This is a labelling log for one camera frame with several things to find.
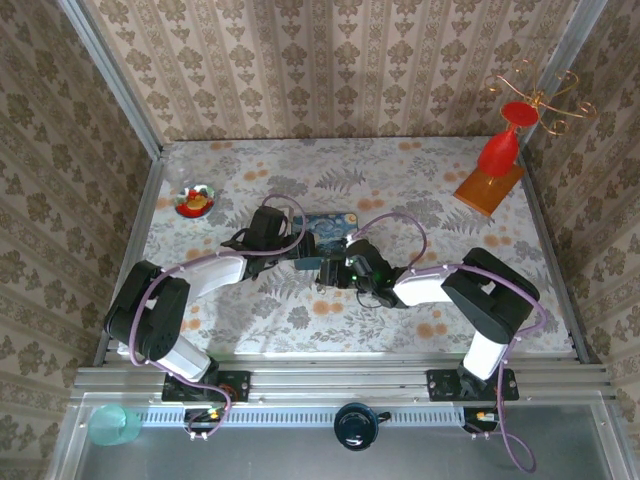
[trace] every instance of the table surface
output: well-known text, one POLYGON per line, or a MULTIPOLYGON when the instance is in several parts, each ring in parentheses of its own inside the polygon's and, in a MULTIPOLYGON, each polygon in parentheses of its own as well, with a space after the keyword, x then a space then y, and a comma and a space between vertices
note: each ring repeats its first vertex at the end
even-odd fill
MULTIPOLYGON (((528 278, 550 314, 544 332, 516 347, 528 353, 572 350, 525 194, 518 184, 491 218, 453 197, 476 164, 487 137, 183 142, 167 162, 193 164, 198 181, 217 194, 212 211, 185 219, 163 182, 145 258, 168 266, 210 253, 249 225, 269 193, 294 197, 306 210, 353 212, 360 226, 389 211, 410 213, 427 229, 429 248, 417 264, 459 263, 486 248, 528 278)), ((271 204, 284 206, 284 201, 271 204)), ((418 231, 387 219, 366 234, 392 265, 421 248, 418 231)), ((466 352, 474 329, 453 303, 407 310, 367 309, 352 291, 316 291, 317 272, 283 262, 218 289, 187 307, 183 335, 209 353, 466 352)), ((534 322, 532 315, 525 325, 534 322)))

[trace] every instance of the purple cable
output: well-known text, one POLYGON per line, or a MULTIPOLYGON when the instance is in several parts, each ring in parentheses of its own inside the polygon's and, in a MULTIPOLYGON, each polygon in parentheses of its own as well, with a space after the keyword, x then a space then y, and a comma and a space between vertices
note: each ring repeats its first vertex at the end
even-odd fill
MULTIPOLYGON (((431 267, 431 268, 426 268, 423 270, 416 270, 414 272, 414 274, 416 275, 429 275, 429 274, 434 274, 434 273, 441 273, 444 271, 447 271, 449 269, 459 269, 459 270, 464 270, 467 272, 471 272, 471 273, 475 273, 477 275, 482 275, 483 277, 486 277, 490 280, 492 280, 495 283, 499 283, 501 285, 504 285, 505 287, 509 288, 510 290, 512 290, 513 292, 517 293, 519 296, 521 296, 522 298, 524 298, 527 302, 529 302, 531 304, 531 306, 533 306, 533 308, 540 314, 541 320, 536 322, 535 325, 531 326, 531 327, 527 327, 524 328, 522 330, 519 330, 519 336, 522 335, 527 335, 530 334, 536 330, 540 330, 542 328, 545 327, 545 325, 547 324, 547 322, 549 321, 549 316, 547 315, 546 310, 542 307, 542 305, 540 305, 540 303, 533 298, 531 295, 529 295, 527 292, 525 292, 522 288, 518 287, 516 284, 514 284, 513 282, 507 280, 506 278, 501 277, 500 275, 496 275, 495 273, 492 272, 488 272, 487 270, 483 270, 481 268, 477 268, 477 267, 472 267, 470 265, 464 265, 464 264, 458 264, 458 265, 440 265, 437 267, 431 267)), ((504 442, 504 446, 507 450, 507 453, 509 454, 509 458, 511 458, 511 461, 514 463, 514 465, 518 468, 518 470, 525 472, 525 473, 534 473, 536 471, 536 467, 537 467, 537 462, 536 462, 536 457, 534 456, 533 452, 531 451, 531 448, 529 448, 529 446, 520 438, 518 438, 517 436, 508 433, 507 432, 507 425, 506 425, 506 421, 505 421, 505 414, 504 414, 504 405, 503 402, 501 401, 502 399, 502 378, 504 375, 504 364, 506 362, 506 357, 507 355, 509 355, 509 353, 511 353, 511 350, 513 349, 513 347, 515 346, 516 342, 519 340, 519 336, 514 338, 514 340, 511 342, 511 344, 509 345, 509 347, 507 348, 502 360, 500 361, 500 365, 498 366, 498 391, 496 392, 496 396, 497 396, 497 404, 498 404, 498 420, 500 422, 500 433, 502 434, 502 440, 504 442), (531 467, 527 468, 525 466, 523 466, 520 461, 516 458, 515 454, 513 453, 513 451, 511 450, 511 445, 509 445, 509 439, 513 439, 515 440, 517 443, 519 443, 522 448, 525 449, 525 451, 527 452, 527 455, 529 455, 529 458, 531 459, 531 467)))
MULTIPOLYGON (((137 367, 143 365, 142 363, 140 363, 138 361, 138 359, 136 358, 136 353, 135 353, 136 352, 136 334, 138 333, 138 326, 140 325, 140 319, 142 317, 142 312, 144 311, 145 306, 147 304, 147 301, 151 297, 151 294, 156 289, 158 284, 160 282, 162 282, 162 280, 167 278, 169 275, 172 275, 173 273, 175 273, 177 271, 181 271, 181 270, 183 271, 183 270, 191 268, 191 267, 193 267, 195 265, 199 265, 200 263, 206 262, 207 260, 210 260, 212 258, 233 257, 233 256, 242 257, 243 255, 253 255, 253 256, 256 256, 256 257, 268 257, 268 256, 272 256, 272 255, 280 255, 282 253, 286 253, 289 250, 292 250, 296 246, 298 246, 298 244, 302 241, 305 232, 307 231, 307 216, 306 216, 306 214, 304 212, 304 209, 293 198, 291 198, 291 197, 289 197, 287 195, 280 195, 278 193, 273 193, 273 194, 269 195, 267 198, 265 198, 263 200, 262 205, 264 205, 268 200, 270 200, 272 198, 283 198, 285 200, 288 200, 291 203, 293 203, 296 207, 298 207, 298 210, 300 210, 300 213, 302 214, 302 229, 300 230, 300 235, 298 235, 298 238, 296 238, 296 240, 291 245, 289 245, 288 247, 281 248, 279 250, 272 250, 272 251, 269 251, 269 252, 250 251, 250 252, 242 252, 242 254, 240 254, 240 252, 235 252, 235 251, 212 253, 210 255, 205 255, 203 257, 199 257, 199 258, 196 258, 196 259, 193 259, 193 260, 189 260, 188 262, 184 262, 184 263, 182 263, 180 265, 176 265, 175 267, 171 267, 168 270, 162 272, 160 275, 158 275, 156 277, 156 279, 153 282, 151 282, 151 285, 149 285, 147 290, 142 295, 142 299, 140 300, 140 304, 138 305, 138 309, 136 310, 136 314, 133 317, 133 322, 131 324, 131 332, 129 333, 129 358, 131 359, 131 363, 133 363, 137 367)), ((156 362, 151 362, 151 363, 153 365, 159 367, 159 368, 162 367, 161 365, 157 364, 156 362)), ((218 425, 216 425, 216 427, 212 430, 211 433, 213 433, 216 430, 218 430, 218 428, 220 428, 220 426, 226 420, 227 415, 228 415, 229 411, 231 410, 231 398, 229 397, 229 395, 225 391, 223 391, 222 389, 219 389, 219 388, 214 387, 212 385, 200 385, 200 384, 197 384, 197 383, 194 383, 194 382, 191 382, 191 381, 187 380, 186 378, 182 377, 181 375, 178 375, 178 374, 176 374, 174 372, 168 371, 167 368, 162 367, 161 369, 163 371, 167 371, 167 373, 171 373, 178 381, 184 383, 185 385, 189 385, 191 387, 196 387, 196 388, 205 388, 205 389, 208 389, 208 390, 213 390, 215 392, 218 392, 218 393, 222 394, 225 397, 225 414, 222 416, 222 418, 220 419, 220 422, 218 423, 218 425)))
POLYGON ((367 223, 364 227, 362 227, 361 229, 359 229, 356 233, 354 233, 353 235, 351 235, 352 239, 356 239, 358 238, 360 235, 362 235, 364 232, 366 232, 367 230, 369 230, 369 228, 371 228, 371 225, 373 225, 374 223, 379 222, 380 220, 384 220, 385 218, 389 218, 389 217, 396 217, 396 218, 404 218, 405 220, 409 220, 411 223, 413 223, 416 227, 418 227, 418 230, 420 231, 420 235, 422 235, 422 250, 420 250, 420 253, 418 253, 418 255, 409 262, 409 265, 407 265, 407 268, 409 270, 411 270, 411 267, 413 266, 414 263, 416 263, 418 260, 420 260, 420 258, 422 258, 422 255, 424 255, 424 252, 427 251, 427 232, 425 232, 424 227, 420 224, 420 222, 418 222, 415 218, 413 218, 411 215, 407 215, 404 213, 400 213, 400 212, 389 212, 389 213, 385 213, 384 215, 380 215, 379 217, 374 218, 373 220, 371 220, 369 223, 367 223))

